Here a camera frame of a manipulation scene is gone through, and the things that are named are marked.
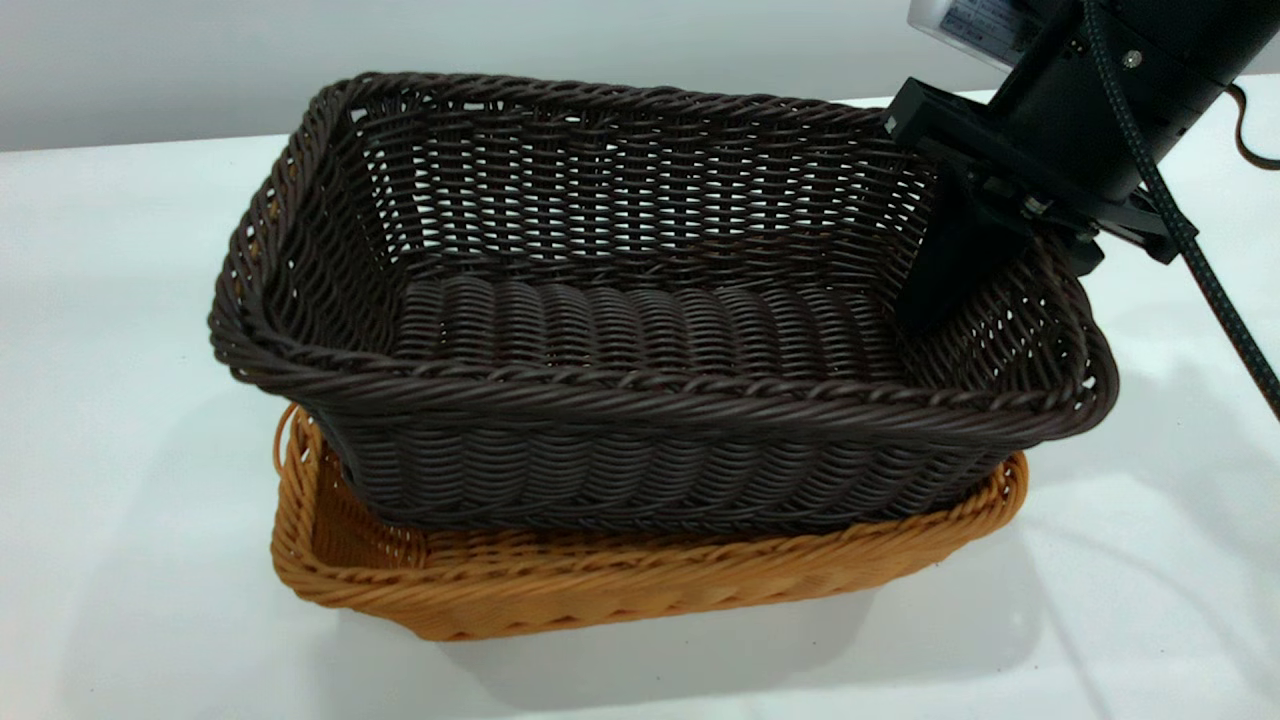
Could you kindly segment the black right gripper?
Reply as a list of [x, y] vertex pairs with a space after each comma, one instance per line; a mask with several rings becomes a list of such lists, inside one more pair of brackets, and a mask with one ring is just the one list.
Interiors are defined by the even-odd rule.
[[940, 164], [925, 236], [895, 304], [909, 334], [933, 331], [1042, 231], [1074, 275], [1105, 260], [1107, 231], [1158, 263], [1172, 223], [1140, 173], [1236, 77], [1231, 47], [1172, 40], [1042, 40], [987, 104], [908, 79], [892, 140]]

